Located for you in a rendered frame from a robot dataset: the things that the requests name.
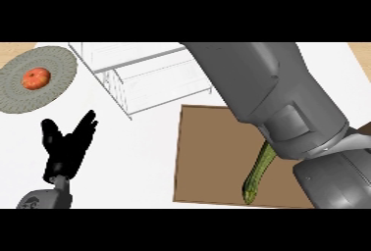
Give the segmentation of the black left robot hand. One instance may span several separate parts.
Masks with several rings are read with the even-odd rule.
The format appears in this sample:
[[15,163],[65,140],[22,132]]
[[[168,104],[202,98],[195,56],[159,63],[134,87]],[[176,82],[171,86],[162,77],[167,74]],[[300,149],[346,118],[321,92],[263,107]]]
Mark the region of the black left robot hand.
[[41,144],[49,154],[43,180],[65,176],[71,179],[80,170],[86,152],[96,132],[96,112],[90,110],[71,133],[62,134],[52,119],[44,119],[41,126]]

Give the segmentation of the red apple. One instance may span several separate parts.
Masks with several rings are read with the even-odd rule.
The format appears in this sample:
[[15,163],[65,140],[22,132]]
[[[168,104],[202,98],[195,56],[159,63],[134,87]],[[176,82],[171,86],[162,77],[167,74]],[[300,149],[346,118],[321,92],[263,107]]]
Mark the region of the red apple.
[[28,70],[22,78],[22,86],[28,90],[37,90],[47,86],[50,81],[50,72],[46,68]]

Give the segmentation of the green asparagus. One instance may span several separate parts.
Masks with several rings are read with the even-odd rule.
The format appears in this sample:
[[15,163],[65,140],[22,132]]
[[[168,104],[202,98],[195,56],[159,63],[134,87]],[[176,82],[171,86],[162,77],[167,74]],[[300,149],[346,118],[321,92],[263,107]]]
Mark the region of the green asparagus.
[[264,142],[260,148],[260,153],[256,159],[253,169],[250,171],[250,174],[247,176],[247,179],[242,185],[242,197],[244,197],[244,201],[247,205],[250,205],[256,200],[256,197],[258,194],[260,179],[266,171],[266,168],[269,167],[275,159],[275,156],[276,156],[276,153],[269,143]]

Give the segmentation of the brown tray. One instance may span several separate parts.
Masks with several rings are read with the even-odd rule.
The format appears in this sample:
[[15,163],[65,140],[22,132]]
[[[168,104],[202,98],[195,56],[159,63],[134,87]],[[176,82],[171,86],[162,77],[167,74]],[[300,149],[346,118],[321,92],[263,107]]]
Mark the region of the brown tray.
[[[258,130],[236,121],[227,108],[182,106],[174,200],[242,206],[242,184],[261,144]],[[294,165],[292,160],[272,161],[260,180],[256,206],[312,206],[294,178]]]

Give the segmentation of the round grey woven placemat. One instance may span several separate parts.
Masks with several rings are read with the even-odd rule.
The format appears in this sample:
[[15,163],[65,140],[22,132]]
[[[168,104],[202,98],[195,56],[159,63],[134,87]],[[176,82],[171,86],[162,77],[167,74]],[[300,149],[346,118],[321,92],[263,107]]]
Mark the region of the round grey woven placemat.
[[26,51],[0,69],[0,112],[22,114],[46,106],[75,74],[77,59],[66,48],[44,46]]

